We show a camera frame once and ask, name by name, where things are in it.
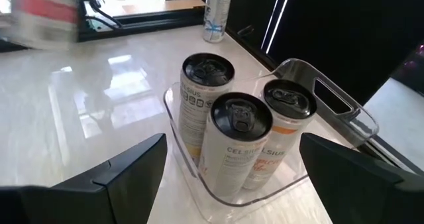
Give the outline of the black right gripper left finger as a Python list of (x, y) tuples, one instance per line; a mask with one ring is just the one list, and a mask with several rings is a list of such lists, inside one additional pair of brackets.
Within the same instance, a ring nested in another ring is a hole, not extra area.
[(168, 147), (159, 133), (51, 188), (1, 187), (2, 223), (146, 223)]

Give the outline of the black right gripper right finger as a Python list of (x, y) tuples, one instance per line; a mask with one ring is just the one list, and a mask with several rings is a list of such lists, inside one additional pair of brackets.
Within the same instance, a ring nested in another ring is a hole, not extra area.
[(299, 151), (333, 223), (423, 224), (423, 177), (313, 133)]

